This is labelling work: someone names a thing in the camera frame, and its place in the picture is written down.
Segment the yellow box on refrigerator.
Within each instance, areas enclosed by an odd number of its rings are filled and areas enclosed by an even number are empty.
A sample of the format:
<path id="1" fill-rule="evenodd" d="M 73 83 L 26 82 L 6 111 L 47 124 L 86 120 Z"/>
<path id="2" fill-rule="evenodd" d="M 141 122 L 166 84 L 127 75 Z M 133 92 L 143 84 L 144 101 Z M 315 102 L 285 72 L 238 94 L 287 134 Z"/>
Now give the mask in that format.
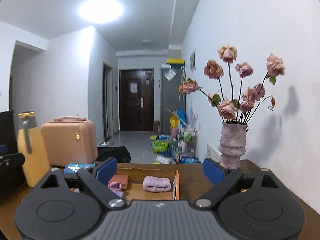
<path id="1" fill-rule="evenodd" d="M 167 64 L 185 64 L 183 59 L 167 59 Z"/>

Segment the rolled lilac towel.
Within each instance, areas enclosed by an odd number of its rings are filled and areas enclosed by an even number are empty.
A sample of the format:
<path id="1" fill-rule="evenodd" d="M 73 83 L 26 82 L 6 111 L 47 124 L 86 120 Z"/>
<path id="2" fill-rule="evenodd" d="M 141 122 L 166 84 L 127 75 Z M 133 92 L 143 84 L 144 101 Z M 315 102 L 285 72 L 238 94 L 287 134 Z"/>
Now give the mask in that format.
<path id="1" fill-rule="evenodd" d="M 169 178 L 147 176 L 143 180 L 143 189 L 152 193 L 168 192 L 171 190 Z"/>

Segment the round ceiling lamp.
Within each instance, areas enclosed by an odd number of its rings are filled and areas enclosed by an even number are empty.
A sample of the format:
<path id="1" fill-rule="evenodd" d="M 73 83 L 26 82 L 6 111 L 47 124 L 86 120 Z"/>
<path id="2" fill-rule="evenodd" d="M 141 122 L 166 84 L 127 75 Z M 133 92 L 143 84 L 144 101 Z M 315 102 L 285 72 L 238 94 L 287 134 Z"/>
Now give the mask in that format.
<path id="1" fill-rule="evenodd" d="M 125 6 L 120 0 L 84 0 L 77 6 L 76 12 L 85 22 L 108 24 L 124 15 Z"/>

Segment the pink ceramic vase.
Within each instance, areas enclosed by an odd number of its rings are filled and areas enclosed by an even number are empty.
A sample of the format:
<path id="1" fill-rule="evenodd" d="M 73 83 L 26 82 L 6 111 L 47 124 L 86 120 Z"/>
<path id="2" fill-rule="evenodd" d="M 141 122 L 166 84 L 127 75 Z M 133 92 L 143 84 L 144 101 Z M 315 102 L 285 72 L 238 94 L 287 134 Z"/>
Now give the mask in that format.
<path id="1" fill-rule="evenodd" d="M 241 157 L 246 153 L 246 124 L 222 124 L 219 151 L 220 165 L 224 168 L 240 167 Z"/>

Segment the orange red cardboard box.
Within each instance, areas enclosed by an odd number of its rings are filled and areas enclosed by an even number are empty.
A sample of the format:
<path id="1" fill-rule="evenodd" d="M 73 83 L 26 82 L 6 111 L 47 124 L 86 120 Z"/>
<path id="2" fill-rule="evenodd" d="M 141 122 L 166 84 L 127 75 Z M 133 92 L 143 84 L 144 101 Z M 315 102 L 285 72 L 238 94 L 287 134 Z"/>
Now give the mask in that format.
<path id="1" fill-rule="evenodd" d="M 127 203 L 133 200 L 179 200 L 178 170 L 118 168 L 106 186 Z"/>

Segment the green plastic basket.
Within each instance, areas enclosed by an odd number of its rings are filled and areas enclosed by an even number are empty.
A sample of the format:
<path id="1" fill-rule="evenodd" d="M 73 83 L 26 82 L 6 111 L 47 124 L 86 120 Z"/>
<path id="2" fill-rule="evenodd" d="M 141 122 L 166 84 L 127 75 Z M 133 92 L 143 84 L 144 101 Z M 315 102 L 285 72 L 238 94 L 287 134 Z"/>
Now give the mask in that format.
<path id="1" fill-rule="evenodd" d="M 154 153 L 167 151 L 169 149 L 169 143 L 164 140 L 153 141 L 152 149 Z"/>

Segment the wall picture frame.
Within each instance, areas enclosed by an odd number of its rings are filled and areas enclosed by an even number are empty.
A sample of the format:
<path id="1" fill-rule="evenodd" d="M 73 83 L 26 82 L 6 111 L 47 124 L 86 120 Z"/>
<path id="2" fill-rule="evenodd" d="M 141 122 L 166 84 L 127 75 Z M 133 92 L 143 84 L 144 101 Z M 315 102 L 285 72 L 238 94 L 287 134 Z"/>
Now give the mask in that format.
<path id="1" fill-rule="evenodd" d="M 190 70 L 192 73 L 196 70 L 196 50 L 194 50 L 190 55 Z"/>

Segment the black chair back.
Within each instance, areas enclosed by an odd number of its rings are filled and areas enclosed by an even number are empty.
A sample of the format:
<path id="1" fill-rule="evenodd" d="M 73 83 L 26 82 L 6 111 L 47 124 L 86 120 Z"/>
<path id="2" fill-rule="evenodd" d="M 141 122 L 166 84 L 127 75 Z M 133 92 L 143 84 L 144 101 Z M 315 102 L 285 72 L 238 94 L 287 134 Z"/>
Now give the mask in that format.
<path id="1" fill-rule="evenodd" d="M 24 161 L 17 149 L 13 112 L 1 112 L 1 198 L 6 198 L 25 182 Z"/>

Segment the pink hard-shell suitcase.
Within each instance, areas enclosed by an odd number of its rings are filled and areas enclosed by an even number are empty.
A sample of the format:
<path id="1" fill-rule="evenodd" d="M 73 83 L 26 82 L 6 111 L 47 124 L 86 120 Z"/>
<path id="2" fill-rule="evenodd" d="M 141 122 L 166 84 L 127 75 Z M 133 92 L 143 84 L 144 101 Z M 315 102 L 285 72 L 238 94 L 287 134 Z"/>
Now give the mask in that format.
<path id="1" fill-rule="evenodd" d="M 52 166 L 90 164 L 98 157 L 95 124 L 85 118 L 64 116 L 40 128 Z"/>

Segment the purple folded towel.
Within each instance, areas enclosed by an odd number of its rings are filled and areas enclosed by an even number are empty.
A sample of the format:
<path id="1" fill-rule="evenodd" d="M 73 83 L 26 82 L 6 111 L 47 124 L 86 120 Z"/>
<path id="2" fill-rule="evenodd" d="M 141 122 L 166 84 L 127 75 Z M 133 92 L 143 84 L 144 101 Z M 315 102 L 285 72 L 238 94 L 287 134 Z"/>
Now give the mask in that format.
<path id="1" fill-rule="evenodd" d="M 121 182 L 115 181 L 108 183 L 107 188 L 111 190 L 113 193 L 115 193 L 118 197 L 123 198 L 123 186 Z"/>

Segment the pink folded cloth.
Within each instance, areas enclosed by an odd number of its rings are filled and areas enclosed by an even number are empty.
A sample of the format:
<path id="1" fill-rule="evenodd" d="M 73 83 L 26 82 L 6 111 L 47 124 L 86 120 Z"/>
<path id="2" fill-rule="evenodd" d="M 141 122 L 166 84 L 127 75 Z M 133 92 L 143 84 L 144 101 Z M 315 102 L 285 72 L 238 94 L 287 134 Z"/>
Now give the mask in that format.
<path id="1" fill-rule="evenodd" d="M 108 182 L 108 186 L 119 188 L 119 189 L 126 189 L 129 183 L 129 176 L 128 175 L 114 175 L 110 181 Z"/>

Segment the dried pink rose bouquet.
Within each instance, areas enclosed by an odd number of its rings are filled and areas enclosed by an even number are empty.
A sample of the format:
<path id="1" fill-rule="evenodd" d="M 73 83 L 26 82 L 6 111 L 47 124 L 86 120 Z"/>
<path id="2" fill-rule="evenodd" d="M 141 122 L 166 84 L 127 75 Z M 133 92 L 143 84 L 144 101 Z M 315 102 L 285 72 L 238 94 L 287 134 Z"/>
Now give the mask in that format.
<path id="1" fill-rule="evenodd" d="M 217 50 L 219 59 L 227 64 L 227 74 L 231 86 L 231 94 L 228 97 L 223 91 L 221 79 L 225 72 L 223 67 L 215 60 L 208 60 L 203 73 L 208 79 L 219 83 L 216 93 L 206 93 L 197 81 L 184 77 L 178 87 L 180 96 L 201 92 L 206 96 L 210 105 L 217 109 L 223 122 L 228 124 L 247 125 L 257 111 L 258 107 L 268 99 L 269 111 L 273 111 L 276 100 L 273 96 L 266 95 L 264 83 L 275 85 L 277 77 L 285 75 L 285 65 L 281 57 L 274 53 L 266 59 L 266 74 L 260 83 L 244 89 L 244 79 L 254 73 L 253 67 L 248 62 L 238 63 L 238 50 L 234 46 L 221 46 Z"/>

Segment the yellow thermos jug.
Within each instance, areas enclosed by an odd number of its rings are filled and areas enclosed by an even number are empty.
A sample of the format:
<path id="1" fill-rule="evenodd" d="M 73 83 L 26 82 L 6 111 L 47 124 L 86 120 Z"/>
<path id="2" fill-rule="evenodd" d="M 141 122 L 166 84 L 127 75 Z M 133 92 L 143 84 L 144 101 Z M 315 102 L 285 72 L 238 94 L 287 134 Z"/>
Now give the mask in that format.
<path id="1" fill-rule="evenodd" d="M 17 148 L 24 155 L 23 173 L 29 187 L 33 188 L 50 170 L 47 150 L 36 122 L 36 112 L 18 115 L 19 130 Z"/>

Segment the blue tissue pack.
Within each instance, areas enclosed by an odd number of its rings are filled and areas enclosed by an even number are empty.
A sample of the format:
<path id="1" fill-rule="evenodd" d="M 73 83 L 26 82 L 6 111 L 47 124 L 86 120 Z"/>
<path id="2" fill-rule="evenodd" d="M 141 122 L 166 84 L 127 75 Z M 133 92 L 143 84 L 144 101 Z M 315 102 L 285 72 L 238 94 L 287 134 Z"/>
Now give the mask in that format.
<path id="1" fill-rule="evenodd" d="M 77 163 L 70 163 L 68 164 L 64 170 L 63 173 L 64 174 L 73 174 L 78 172 L 80 169 L 86 169 L 86 170 L 93 170 L 93 168 L 95 167 L 94 163 L 91 164 L 77 164 Z"/>

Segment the grey refrigerator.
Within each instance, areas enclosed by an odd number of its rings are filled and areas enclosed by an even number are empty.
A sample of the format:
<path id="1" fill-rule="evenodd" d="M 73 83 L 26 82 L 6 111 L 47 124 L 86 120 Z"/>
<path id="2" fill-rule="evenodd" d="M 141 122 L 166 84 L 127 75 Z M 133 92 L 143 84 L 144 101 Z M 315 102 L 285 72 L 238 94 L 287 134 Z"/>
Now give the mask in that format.
<path id="1" fill-rule="evenodd" d="M 160 130 L 170 135 L 170 117 L 168 110 L 182 109 L 185 112 L 185 99 L 179 98 L 178 87 L 184 70 L 183 64 L 166 64 L 160 70 Z"/>

